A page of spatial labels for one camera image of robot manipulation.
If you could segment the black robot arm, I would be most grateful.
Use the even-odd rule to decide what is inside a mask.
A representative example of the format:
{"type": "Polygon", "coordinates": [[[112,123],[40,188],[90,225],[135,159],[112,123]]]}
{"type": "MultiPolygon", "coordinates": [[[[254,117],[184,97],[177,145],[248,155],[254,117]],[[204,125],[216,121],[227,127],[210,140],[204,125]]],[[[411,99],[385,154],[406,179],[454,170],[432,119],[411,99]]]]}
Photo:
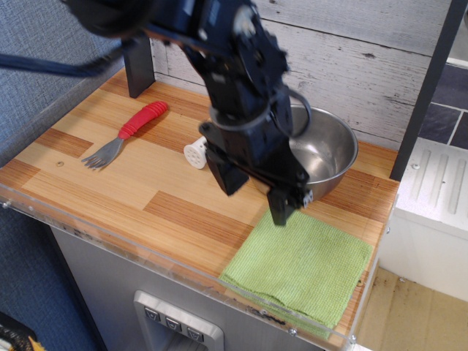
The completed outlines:
{"type": "Polygon", "coordinates": [[[268,186],[273,222],[284,225],[313,198],[309,175],[290,149],[294,93],[284,84],[286,53],[251,1],[69,1],[80,24],[101,37],[138,34],[173,43],[207,89],[210,121],[200,125],[220,188],[250,178],[268,186]]]}

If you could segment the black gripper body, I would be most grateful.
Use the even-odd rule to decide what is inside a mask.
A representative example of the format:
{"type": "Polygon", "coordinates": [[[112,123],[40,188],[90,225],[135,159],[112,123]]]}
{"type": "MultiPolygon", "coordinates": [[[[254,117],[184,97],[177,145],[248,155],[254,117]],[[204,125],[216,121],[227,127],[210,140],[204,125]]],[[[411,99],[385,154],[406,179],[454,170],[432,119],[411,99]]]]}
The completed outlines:
{"type": "Polygon", "coordinates": [[[250,178],[268,186],[296,188],[306,199],[308,173],[293,161],[290,171],[275,171],[273,161],[283,155],[280,148],[294,137],[291,105],[300,104],[312,115],[307,99],[288,87],[273,95],[253,116],[234,116],[219,108],[210,107],[210,121],[200,125],[206,138],[206,150],[211,149],[224,160],[233,163],[250,178]]]}

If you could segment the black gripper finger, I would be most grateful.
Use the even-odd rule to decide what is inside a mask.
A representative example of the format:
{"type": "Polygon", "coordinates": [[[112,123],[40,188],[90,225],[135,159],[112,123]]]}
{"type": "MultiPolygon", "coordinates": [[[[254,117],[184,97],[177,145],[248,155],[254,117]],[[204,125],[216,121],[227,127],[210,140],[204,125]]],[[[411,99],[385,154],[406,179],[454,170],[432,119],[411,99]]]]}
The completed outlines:
{"type": "Polygon", "coordinates": [[[245,172],[211,149],[206,151],[206,159],[212,175],[227,196],[234,195],[249,180],[245,172]]]}
{"type": "Polygon", "coordinates": [[[276,226],[285,226],[291,214],[303,205],[303,195],[296,188],[271,188],[267,198],[272,220],[276,226]]]}

